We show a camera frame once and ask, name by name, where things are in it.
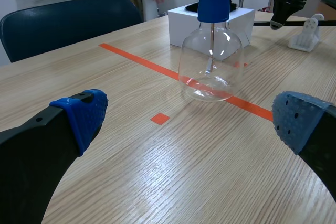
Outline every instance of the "orange tape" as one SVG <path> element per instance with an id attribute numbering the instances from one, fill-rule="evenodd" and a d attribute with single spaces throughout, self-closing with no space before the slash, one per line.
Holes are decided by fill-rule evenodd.
<path id="1" fill-rule="evenodd" d="M 119 55 L 121 55 L 121 56 L 123 56 L 123 57 L 125 57 L 125 58 L 127 58 L 129 60 L 132 60 L 132 61 L 134 61 L 136 63 L 139 63 L 139 64 L 141 64 L 141 65 L 143 65 L 145 67 L 148 67 L 148 68 L 150 68 L 150 69 L 152 69 L 152 70 L 154 70 L 156 72 L 162 73 L 165 76 L 168 76 L 168 77 L 173 78 L 173 79 L 175 79 L 175 80 L 178 81 L 178 75 L 179 74 L 176 73 L 176 72 L 174 72 L 173 70 L 164 68 L 164 67 L 162 67 L 162 66 L 160 66 L 158 64 L 152 63 L 152 62 L 150 62 L 148 60 L 142 59 L 142 58 L 140 58 L 138 56 L 130 54 L 129 52 L 125 52 L 125 51 L 123 51 L 123 50 L 121 50 L 119 48 L 110 46 L 110 45 L 105 44 L 105 43 L 100 44 L 99 46 L 102 47 L 102 48 L 105 48 L 105 49 L 107 49 L 107 50 L 109 50 L 111 52 L 115 52 L 116 54 L 119 54 Z"/>
<path id="2" fill-rule="evenodd" d="M 168 121 L 170 119 L 169 116 L 159 113 L 156 116 L 154 116 L 151 121 L 154 123 L 157 123 L 158 125 L 162 125 L 164 124 L 166 121 Z"/>
<path id="3" fill-rule="evenodd" d="M 148 68 L 150 68 L 150 69 L 152 69 L 152 70 L 154 70 L 156 72 L 162 73 L 162 74 L 164 74 L 164 75 L 166 75 L 166 76 L 168 76 L 168 77 L 170 77 L 172 79 L 175 79 L 177 81 L 179 80 L 178 79 L 178 75 L 179 74 L 176 73 L 176 72 L 174 72 L 174 71 L 172 71 L 172 70 L 170 70 L 170 69 L 164 68 L 164 67 L 162 67 L 160 65 L 157 65 L 157 64 L 152 63 L 152 62 L 150 62 L 148 60 L 145 60 L 143 58 L 140 58 L 138 56 L 135 56 L 133 54 L 130 54 L 130 53 L 125 52 L 125 51 L 123 51 L 123 50 L 121 50 L 119 48 L 110 46 L 110 45 L 105 44 L 105 43 L 100 44 L 99 46 L 102 47 L 102 48 L 105 48 L 105 49 L 107 49 L 107 50 L 109 50 L 111 52 L 114 52 L 116 54 L 119 54 L 120 56 L 123 56 L 123 57 L 125 57 L 127 59 L 130 59 L 130 60 L 132 60 L 132 61 L 134 61 L 136 63 L 139 63 L 139 64 L 141 64 L 141 65 L 143 65 L 145 67 L 148 67 Z M 197 81 L 191 79 L 191 81 L 188 83 L 188 85 L 192 86 L 193 84 L 197 84 Z M 199 88 L 207 90 L 208 87 L 207 86 L 201 86 Z M 223 91 L 214 91 L 214 90 L 211 90 L 211 91 L 212 92 L 222 92 L 222 94 L 218 93 L 219 95 L 227 95 Z M 268 121 L 271 121 L 271 122 L 273 121 L 272 112 L 269 111 L 269 110 L 266 110 L 266 109 L 264 109 L 262 107 L 259 107 L 258 105 L 255 105 L 253 103 L 244 101 L 244 100 L 242 100 L 242 99 L 240 99 L 238 97 L 231 97 L 231 98 L 229 98 L 229 99 L 227 99 L 225 101 L 228 102 L 228 103 L 230 103 L 230 104 L 232 104 L 232 105 L 234 105 L 234 106 L 237 106 L 237 107 L 239 107 L 239 108 L 241 108 L 243 110 L 246 110 L 246 111 L 248 111 L 248 112 L 250 112 L 250 113 L 252 113 L 254 115 L 257 115 L 257 116 L 259 116 L 261 118 L 264 118 L 264 119 L 266 119 Z"/>

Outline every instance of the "chair backrest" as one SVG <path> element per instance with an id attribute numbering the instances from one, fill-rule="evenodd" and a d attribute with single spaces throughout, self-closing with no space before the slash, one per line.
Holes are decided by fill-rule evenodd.
<path id="1" fill-rule="evenodd" d="M 71 0 L 19 10 L 0 22 L 11 62 L 140 23 L 130 0 Z"/>

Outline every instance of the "blue lid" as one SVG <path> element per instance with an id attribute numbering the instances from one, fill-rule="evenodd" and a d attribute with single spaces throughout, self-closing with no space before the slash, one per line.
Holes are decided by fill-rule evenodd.
<path id="1" fill-rule="evenodd" d="M 199 0 L 198 21 L 220 23 L 229 20 L 230 0 Z"/>

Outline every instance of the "textured rubber pad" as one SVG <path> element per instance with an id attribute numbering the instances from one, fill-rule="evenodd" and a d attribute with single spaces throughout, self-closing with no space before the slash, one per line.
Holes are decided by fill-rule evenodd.
<path id="1" fill-rule="evenodd" d="M 273 102 L 273 124 L 281 140 L 299 154 L 331 103 L 298 92 L 286 91 Z"/>

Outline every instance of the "table surface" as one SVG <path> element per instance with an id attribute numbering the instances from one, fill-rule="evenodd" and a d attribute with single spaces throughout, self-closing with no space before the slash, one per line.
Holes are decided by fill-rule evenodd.
<path id="1" fill-rule="evenodd" d="M 301 30 L 253 29 L 237 97 L 267 110 L 286 90 L 336 102 L 336 28 L 322 27 L 311 53 L 287 47 Z M 52 100 L 91 88 L 108 94 L 100 134 L 64 175 L 43 223 L 336 223 L 331 195 L 270 121 L 191 100 L 176 80 L 101 43 L 178 70 L 167 17 L 0 68 L 1 131 Z M 170 119 L 155 124 L 158 113 Z"/>

